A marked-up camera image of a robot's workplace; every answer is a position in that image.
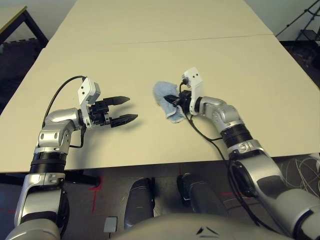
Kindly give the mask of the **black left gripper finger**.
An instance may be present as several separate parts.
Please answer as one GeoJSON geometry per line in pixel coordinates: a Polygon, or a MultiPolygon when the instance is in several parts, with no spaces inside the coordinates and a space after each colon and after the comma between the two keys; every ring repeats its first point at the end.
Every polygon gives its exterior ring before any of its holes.
{"type": "Polygon", "coordinates": [[[110,127],[115,128],[122,125],[126,125],[138,117],[137,114],[125,114],[117,118],[110,118],[110,127]]]}
{"type": "Polygon", "coordinates": [[[104,98],[103,103],[105,106],[116,106],[128,102],[129,100],[130,98],[126,96],[113,96],[104,98]]]}

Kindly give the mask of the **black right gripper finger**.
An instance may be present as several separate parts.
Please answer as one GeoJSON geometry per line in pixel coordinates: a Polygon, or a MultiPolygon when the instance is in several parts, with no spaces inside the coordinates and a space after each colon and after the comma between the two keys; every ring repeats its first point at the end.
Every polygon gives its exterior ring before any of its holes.
{"type": "Polygon", "coordinates": [[[180,98],[178,96],[169,94],[163,97],[168,103],[172,105],[179,105],[180,104],[180,98]]]}

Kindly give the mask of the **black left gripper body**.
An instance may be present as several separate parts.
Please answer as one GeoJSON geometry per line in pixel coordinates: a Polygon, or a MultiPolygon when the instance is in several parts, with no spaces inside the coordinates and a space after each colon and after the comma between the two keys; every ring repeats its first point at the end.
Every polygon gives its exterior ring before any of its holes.
{"type": "Polygon", "coordinates": [[[96,101],[89,109],[89,118],[94,125],[110,125],[111,120],[109,117],[109,105],[113,102],[111,99],[103,99],[96,101]]]}

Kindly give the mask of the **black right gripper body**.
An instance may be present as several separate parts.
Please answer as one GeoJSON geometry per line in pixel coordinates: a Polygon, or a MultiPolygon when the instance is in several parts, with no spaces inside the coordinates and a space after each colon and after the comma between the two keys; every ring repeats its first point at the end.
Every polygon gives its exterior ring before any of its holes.
{"type": "Polygon", "coordinates": [[[175,101],[175,106],[180,106],[185,114],[190,112],[190,102],[191,102],[192,92],[190,90],[184,90],[179,93],[178,98],[175,101]]]}

